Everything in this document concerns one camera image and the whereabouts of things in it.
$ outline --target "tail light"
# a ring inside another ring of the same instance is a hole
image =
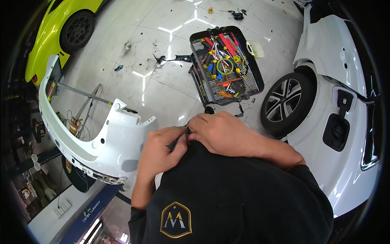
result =
[[[37,80],[38,80],[37,75],[34,75],[34,76],[32,77],[31,80],[32,80],[32,82],[34,82],[34,83],[37,82]]]

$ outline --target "black shirt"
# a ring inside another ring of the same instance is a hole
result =
[[[192,141],[146,210],[131,208],[130,243],[326,243],[332,207],[305,165],[284,172]]]

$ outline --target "tool cart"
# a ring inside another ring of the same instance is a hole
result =
[[[236,26],[192,34],[190,43],[193,65],[188,73],[204,107],[241,102],[264,90],[253,51]]]

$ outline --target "wall outlet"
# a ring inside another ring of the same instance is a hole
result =
[[[56,207],[57,211],[60,212],[61,216],[64,215],[65,211],[61,207]]]
[[[57,218],[59,219],[59,218],[61,218],[61,214],[60,214],[60,212],[58,212],[58,210],[57,210],[57,207],[56,208],[53,208],[53,213],[57,216]]]
[[[68,211],[69,208],[65,205],[65,203],[63,201],[60,202],[59,205],[65,212]]]
[[[62,201],[64,204],[65,204],[65,206],[67,207],[67,208],[70,208],[72,205],[68,202],[68,200],[63,200]]]

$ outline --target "black wheel rim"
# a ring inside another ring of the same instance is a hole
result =
[[[86,16],[75,19],[66,32],[66,41],[69,45],[77,46],[82,43],[91,32],[91,20]]]
[[[290,116],[301,100],[301,84],[296,79],[284,80],[276,86],[266,103],[266,117],[279,122]]]

